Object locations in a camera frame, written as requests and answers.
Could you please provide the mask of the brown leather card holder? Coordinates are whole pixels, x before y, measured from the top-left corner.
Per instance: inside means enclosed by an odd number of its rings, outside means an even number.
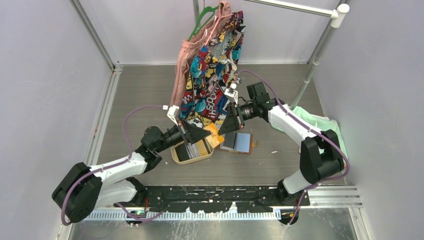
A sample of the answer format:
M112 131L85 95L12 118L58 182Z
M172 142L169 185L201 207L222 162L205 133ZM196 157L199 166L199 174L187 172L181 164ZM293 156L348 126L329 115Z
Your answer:
M231 153L247 154L252 153L252 149L258 145L250 133L230 132L223 135L224 141L219 145L219 150Z

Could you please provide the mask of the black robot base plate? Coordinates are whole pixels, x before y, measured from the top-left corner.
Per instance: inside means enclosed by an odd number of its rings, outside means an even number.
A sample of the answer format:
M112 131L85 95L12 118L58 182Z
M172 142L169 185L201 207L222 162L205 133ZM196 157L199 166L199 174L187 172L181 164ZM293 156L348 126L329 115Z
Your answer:
M126 208L141 207L159 212L226 213L232 206L238 213L268 213L275 207L309 205L301 192L283 196L275 186L146 186L141 198L123 202Z

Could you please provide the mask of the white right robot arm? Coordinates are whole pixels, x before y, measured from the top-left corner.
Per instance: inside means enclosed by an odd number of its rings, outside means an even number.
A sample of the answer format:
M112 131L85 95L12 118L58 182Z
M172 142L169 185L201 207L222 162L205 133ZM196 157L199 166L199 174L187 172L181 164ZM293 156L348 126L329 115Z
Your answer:
M321 130L298 117L277 97L271 98L263 82L246 88L250 102L229 104L218 133L228 136L242 129L247 120L261 118L282 130L300 147L298 170L277 184L276 195L281 204L291 205L301 191L344 170L347 164L333 130Z

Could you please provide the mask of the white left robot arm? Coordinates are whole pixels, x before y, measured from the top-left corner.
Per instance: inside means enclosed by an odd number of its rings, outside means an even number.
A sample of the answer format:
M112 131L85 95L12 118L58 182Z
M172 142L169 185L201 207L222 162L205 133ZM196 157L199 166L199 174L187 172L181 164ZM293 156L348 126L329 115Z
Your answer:
M76 163L51 195L61 210L62 223L66 226L78 223L106 205L141 206L146 193L135 176L153 170L162 160L160 152L180 143L195 144L211 134L186 120L166 132L150 126L144 131L140 146L129 155L98 165Z

